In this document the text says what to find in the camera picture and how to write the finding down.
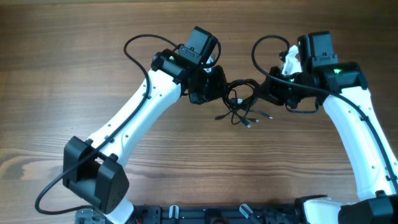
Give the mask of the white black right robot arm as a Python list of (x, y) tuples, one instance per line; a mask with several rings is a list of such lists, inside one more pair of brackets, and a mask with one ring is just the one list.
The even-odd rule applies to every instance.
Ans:
[(396, 223), (397, 159), (377, 120), (368, 81), (355, 62), (341, 63), (331, 34), (313, 32), (281, 52), (257, 89), (263, 100), (290, 112), (315, 98), (340, 135), (351, 163), (357, 202), (337, 202), (326, 195), (297, 199), (303, 223)]

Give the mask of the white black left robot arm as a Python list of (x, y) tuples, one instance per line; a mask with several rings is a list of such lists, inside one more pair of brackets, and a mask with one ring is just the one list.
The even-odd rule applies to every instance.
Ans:
[(72, 137), (66, 143), (63, 185), (107, 222), (127, 223), (134, 212), (125, 196), (129, 156), (157, 118), (184, 93), (197, 105), (222, 96), (226, 79), (212, 55), (220, 47), (215, 36), (195, 27), (185, 44), (156, 53), (143, 83), (116, 115), (87, 140)]

